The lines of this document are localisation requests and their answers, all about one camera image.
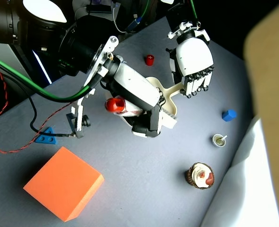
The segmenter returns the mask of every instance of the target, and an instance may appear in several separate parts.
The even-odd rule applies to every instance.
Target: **orange block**
[[[103,181],[97,170],[62,147],[24,189],[65,222],[78,217]]]

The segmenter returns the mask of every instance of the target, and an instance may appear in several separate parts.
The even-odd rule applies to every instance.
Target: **chocolate cupcake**
[[[214,184],[214,174],[207,164],[197,162],[186,172],[186,180],[196,188],[206,189]]]

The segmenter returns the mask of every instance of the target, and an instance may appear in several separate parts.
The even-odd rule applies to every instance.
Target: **green cable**
[[[36,83],[34,83],[33,81],[29,80],[27,77],[25,77],[24,75],[22,75],[20,72],[16,71],[15,69],[13,69],[12,67],[10,67],[9,65],[7,65],[6,63],[2,62],[0,60],[0,66],[4,67],[5,69],[7,69],[8,71],[10,71],[11,73],[13,73],[14,75],[16,75],[18,77],[18,79],[23,82],[25,85],[27,85],[28,87],[34,89],[35,91],[38,91],[38,93],[41,93],[44,97],[48,97],[53,101],[58,101],[58,102],[71,102],[71,100],[77,100],[81,97],[84,97],[88,91],[90,90],[89,86],[85,86],[82,90],[80,90],[79,92],[77,92],[75,95],[71,96],[71,97],[66,97],[66,98],[61,98],[58,96],[53,95],[52,93],[49,93],[48,91],[44,90],[43,88],[41,88],[40,86],[38,86]]]
[[[148,0],[148,1],[147,1],[147,4],[146,4],[146,6],[145,6],[145,8],[144,8],[144,12],[143,12],[143,14],[141,15],[141,18],[143,18],[143,17],[144,17],[144,15],[145,15],[145,13],[146,13],[146,11],[147,11],[147,9],[148,9],[149,2],[150,2],[150,0]]]
[[[195,19],[197,20],[197,15],[196,15],[196,11],[195,11],[193,0],[190,0],[190,1],[191,1],[191,5],[192,5],[193,14],[195,16]]]

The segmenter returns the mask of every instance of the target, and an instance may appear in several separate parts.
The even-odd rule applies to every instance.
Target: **blue block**
[[[235,110],[228,110],[223,113],[223,120],[226,122],[233,120],[235,117],[237,117],[237,113]]]
[[[46,133],[53,133],[53,129],[51,127],[47,128],[44,132]],[[57,144],[55,136],[44,136],[40,135],[36,140],[35,143],[45,143],[45,144]]]

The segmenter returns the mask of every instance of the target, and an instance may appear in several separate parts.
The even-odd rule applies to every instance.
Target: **small cup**
[[[220,140],[221,138],[223,138],[224,136],[221,135],[221,134],[215,134],[212,138],[212,142],[215,146],[219,147],[219,148],[223,148],[226,144],[226,141],[225,139],[224,140],[221,140],[221,143],[218,142],[218,140]]]

